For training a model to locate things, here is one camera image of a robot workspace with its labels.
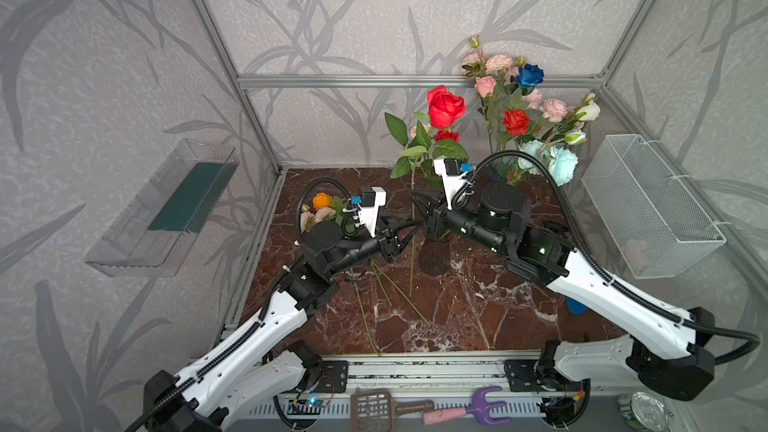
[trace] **pink handle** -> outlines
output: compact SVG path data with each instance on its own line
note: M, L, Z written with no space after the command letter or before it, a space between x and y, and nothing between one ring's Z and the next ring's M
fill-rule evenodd
M433 410L432 412L425 412L424 425L434 425L447 422L448 420L464 417L467 414L467 409L464 407L455 409L440 409Z

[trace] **white wire mesh basket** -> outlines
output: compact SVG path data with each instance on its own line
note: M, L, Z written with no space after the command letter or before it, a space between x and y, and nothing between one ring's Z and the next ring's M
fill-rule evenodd
M642 136L606 136L581 181L637 278L673 277L725 243Z

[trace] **brown litter scoop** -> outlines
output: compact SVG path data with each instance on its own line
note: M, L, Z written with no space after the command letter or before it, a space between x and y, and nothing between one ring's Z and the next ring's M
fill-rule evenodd
M431 400L398 404L392 401L392 395L385 389L355 392L350 396L351 431L389 432L392 430L392 418L434 409L435 403Z

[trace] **brown marble tabletop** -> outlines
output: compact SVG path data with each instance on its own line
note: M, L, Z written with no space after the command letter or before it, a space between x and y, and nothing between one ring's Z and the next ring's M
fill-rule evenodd
M390 178L389 173L388 168L288 171L248 293L243 322L258 311L269 284L283 265L290 264L298 254L298 247L293 245L293 210L304 185L315 177L331 176L352 195L359 193L361 186L380 186L387 191L387 205L379 209L379 213L409 212L410 176ZM417 181L417 188L423 187L420 182ZM541 177L528 176L521 190L533 201L531 219L534 223L564 222L552 191ZM318 192L341 195L332 186L320 186L308 197L310 204ZM424 236L419 233L415 242L418 255ZM386 275L405 294L411 287L411 250L408 246L393 264L378 260ZM550 339L601 341L624 333L595 312L572 315L565 296L523 282L505 268L504 257L460 237L450 241L447 274L427 275L419 270L418 261L414 261L410 299L428 323L386 278L379 278L384 290L371 268L360 266L352 276L340 276L341 290L325 310L289 335L278 349L303 340L319 354L525 350L541 348Z

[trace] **large red flower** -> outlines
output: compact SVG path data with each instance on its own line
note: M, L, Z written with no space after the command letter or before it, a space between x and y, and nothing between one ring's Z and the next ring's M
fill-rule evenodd
M464 97L456 97L446 91L446 86L437 86L427 94L429 121L436 129L446 129L463 117L467 111Z
M514 136L523 136L528 132L530 121L524 111L515 109L504 112L504 122L502 123L507 127L507 132Z
M438 142L445 139L458 142L458 138L459 138L458 132L452 132L450 130L441 130L440 132L437 132L437 135L435 136L435 140L437 140Z

